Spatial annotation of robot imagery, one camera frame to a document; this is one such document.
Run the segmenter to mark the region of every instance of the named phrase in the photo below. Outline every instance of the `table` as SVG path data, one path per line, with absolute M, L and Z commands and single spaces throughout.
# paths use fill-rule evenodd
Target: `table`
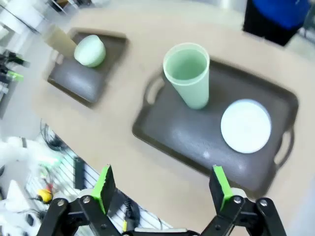
M 121 9 L 86 9 L 72 27 L 123 32 L 130 40 L 106 92 L 92 109 L 42 80 L 35 111 L 98 172 L 110 163 L 116 186 L 174 227 L 202 231 L 215 215 L 208 178 L 135 138 L 132 124 L 149 78 L 161 69 L 173 45 L 195 42 L 212 58 L 237 66 L 294 92 L 299 99 L 296 141 L 267 196 L 285 227 L 314 175 L 315 67 L 280 46 L 219 25 L 170 14 Z M 243 235 L 236 230 L 233 235 Z

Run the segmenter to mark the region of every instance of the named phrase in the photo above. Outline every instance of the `cup rim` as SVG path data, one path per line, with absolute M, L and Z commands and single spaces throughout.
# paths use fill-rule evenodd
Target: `cup rim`
M 192 79 L 189 79 L 189 80 L 192 80 L 190 83 L 187 83 L 187 84 L 183 84 L 183 83 L 180 83 L 181 80 L 178 80 L 178 79 L 175 79 L 173 78 L 173 76 L 171 76 L 170 74 L 167 73 L 166 71 L 166 64 L 167 64 L 167 61 L 168 59 L 174 55 L 175 53 L 177 53 L 178 51 L 175 51 L 171 54 L 171 51 L 173 51 L 174 49 L 176 49 L 177 47 L 181 47 L 183 45 L 193 45 L 193 46 L 196 46 L 197 48 L 200 49 L 200 52 L 203 54 L 203 56 L 205 57 L 206 61 L 207 61 L 207 65 L 205 67 L 205 69 L 202 71 L 202 73 L 200 73 L 200 78 L 198 80 L 195 80 L 194 81 L 194 78 Z M 179 85 L 179 86 L 191 86 L 193 84 L 196 84 L 198 83 L 200 80 L 203 79 L 204 75 L 207 73 L 207 71 L 209 70 L 209 65 L 210 65 L 210 55 L 209 53 L 207 52 L 207 50 L 202 47 L 201 45 L 197 44 L 197 43 L 191 43 L 191 42 L 186 42 L 186 43 L 180 43 L 180 44 L 176 44 L 175 46 L 173 46 L 172 48 L 170 48 L 167 53 L 165 54 L 164 56 L 164 59 L 163 59 L 163 71 L 165 73 L 165 76 L 167 78 L 167 80 L 175 85 Z

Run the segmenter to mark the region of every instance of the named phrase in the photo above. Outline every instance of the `white wall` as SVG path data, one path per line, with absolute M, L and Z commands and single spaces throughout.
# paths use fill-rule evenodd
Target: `white wall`
M 37 2 L 38 0 L 10 0 L 9 3 L 5 5 L 5 8 L 28 25 L 36 28 L 43 20 L 42 14 L 33 7 L 33 5 Z M 0 13 L 1 23 L 5 24 L 19 34 L 28 30 L 22 22 L 20 22 L 8 11 L 2 10 Z

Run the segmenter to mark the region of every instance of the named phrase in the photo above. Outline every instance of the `black pants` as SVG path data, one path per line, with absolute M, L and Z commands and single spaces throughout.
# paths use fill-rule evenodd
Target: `black pants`
M 286 29 L 277 23 L 267 19 L 256 8 L 252 0 L 247 1 L 243 31 L 263 37 L 269 41 L 285 46 L 287 42 L 301 28 L 303 23 L 297 27 Z

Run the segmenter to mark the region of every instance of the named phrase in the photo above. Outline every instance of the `green plastic cup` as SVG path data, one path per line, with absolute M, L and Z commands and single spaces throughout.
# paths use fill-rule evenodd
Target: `green plastic cup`
M 164 57 L 166 78 L 192 109 L 201 109 L 208 103 L 209 64 L 208 52 L 195 43 L 178 44 Z

